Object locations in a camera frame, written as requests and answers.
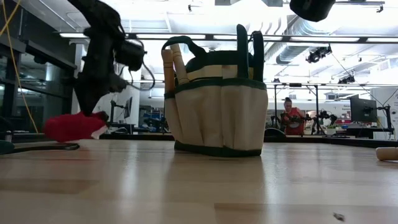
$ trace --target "small debris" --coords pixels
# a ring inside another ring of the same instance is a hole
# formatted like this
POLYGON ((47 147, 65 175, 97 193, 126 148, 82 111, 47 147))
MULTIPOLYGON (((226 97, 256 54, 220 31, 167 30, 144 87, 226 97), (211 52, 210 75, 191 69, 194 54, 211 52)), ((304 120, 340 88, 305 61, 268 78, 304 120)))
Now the small debris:
POLYGON ((339 220, 339 221, 341 221, 341 222, 345 222, 345 221, 346 221, 346 217, 345 217, 344 215, 342 215, 342 214, 338 214, 338 213, 333 212, 333 216, 334 216, 337 220, 339 220))

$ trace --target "wooden handle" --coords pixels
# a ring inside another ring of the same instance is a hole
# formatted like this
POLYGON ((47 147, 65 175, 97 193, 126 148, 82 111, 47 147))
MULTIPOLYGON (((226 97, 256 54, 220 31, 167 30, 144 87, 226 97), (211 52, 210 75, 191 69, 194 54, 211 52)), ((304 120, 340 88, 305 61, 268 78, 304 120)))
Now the wooden handle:
POLYGON ((178 84, 181 85, 189 82, 185 64, 182 60, 180 46, 178 44, 173 44, 170 46, 170 48, 173 51, 173 62, 175 66, 175 72, 177 73, 178 84))
POLYGON ((173 69, 173 51, 170 49, 162 50, 163 72, 165 92, 174 90, 174 69, 173 69))
POLYGON ((398 148, 379 147, 376 149, 376 156, 380 161, 398 161, 398 148))

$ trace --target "bag pocket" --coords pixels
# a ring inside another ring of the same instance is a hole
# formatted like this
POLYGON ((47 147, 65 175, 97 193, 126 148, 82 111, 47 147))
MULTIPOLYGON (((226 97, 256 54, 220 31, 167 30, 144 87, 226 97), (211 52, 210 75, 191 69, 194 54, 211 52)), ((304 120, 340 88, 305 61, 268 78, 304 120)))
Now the bag pocket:
POLYGON ((225 79, 221 88, 224 145, 242 151, 262 149, 268 95, 264 83, 225 79))
POLYGON ((176 88, 184 144, 223 147, 220 80, 199 80, 176 88))
POLYGON ((173 137, 177 141, 182 141, 182 129, 180 117, 178 115, 177 104, 175 102, 175 96, 173 93, 165 94, 165 117, 167 124, 169 126, 170 132, 173 134, 173 137))

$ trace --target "garden tool bag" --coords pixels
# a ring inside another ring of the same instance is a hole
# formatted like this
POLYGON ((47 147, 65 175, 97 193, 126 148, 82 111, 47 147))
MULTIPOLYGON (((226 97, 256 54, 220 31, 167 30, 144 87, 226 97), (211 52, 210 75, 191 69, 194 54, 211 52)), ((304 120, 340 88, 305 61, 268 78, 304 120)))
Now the garden tool bag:
POLYGON ((242 25, 237 33, 238 50, 205 52, 187 36, 172 37, 162 47, 187 44, 195 56, 185 66, 189 82, 175 78, 174 91, 165 93, 175 149, 218 157, 261 154, 268 106, 264 41, 253 33, 251 55, 242 25))

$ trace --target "wooden table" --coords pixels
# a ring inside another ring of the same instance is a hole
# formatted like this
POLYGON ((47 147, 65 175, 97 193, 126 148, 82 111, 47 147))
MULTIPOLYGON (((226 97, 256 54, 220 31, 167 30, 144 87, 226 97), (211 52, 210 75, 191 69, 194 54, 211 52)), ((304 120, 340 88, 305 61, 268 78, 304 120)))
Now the wooden table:
POLYGON ((0 157, 0 223, 398 223, 398 163, 373 149, 267 143, 261 157, 80 141, 0 157))

